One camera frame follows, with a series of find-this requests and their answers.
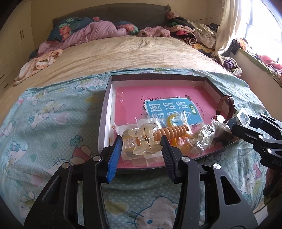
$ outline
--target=beige bed sheet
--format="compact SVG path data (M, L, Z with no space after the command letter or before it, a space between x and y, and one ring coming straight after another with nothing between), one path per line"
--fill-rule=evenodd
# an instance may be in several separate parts
M18 97L30 87L42 87L81 76L130 68L198 69L229 74L216 62L175 38L123 36L67 48L56 62L0 98L2 124Z

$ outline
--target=brown coiled cord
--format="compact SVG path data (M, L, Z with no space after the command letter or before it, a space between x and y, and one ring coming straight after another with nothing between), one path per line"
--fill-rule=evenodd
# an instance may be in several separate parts
M153 133L154 141L160 141L163 135L166 135L168 140L178 137L184 137L187 136L188 130L189 128L186 125L158 129L157 132Z

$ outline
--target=window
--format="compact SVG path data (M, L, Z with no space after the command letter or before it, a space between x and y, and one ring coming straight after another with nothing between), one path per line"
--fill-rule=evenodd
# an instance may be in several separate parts
M261 0L244 0L238 37L245 37L255 53L282 63L282 29Z

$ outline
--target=floral pillow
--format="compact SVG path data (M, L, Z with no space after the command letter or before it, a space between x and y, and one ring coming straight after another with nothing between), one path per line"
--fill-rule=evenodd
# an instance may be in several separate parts
M120 21L118 23L115 23L114 25L117 29L125 28L128 31L129 35L136 35L139 32L138 28L128 21Z
M47 40L63 42L64 40L69 38L74 32L85 28L92 22L98 22L99 20L100 19L98 17L70 17L64 19L53 28Z

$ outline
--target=brown leather strap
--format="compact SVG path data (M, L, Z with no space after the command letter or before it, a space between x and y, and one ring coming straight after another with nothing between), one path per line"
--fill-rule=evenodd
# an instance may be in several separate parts
M224 103L225 100L226 100L226 102L229 106L228 115L227 115L227 118L224 121L224 122L227 122L229 119L232 118L233 113L234 113L234 109L235 109L234 100L233 100L231 95L225 95L225 96L221 97L221 99L220 99L220 101L218 102L218 105L217 105L215 117L217 115L221 115L222 106L223 106L223 103Z

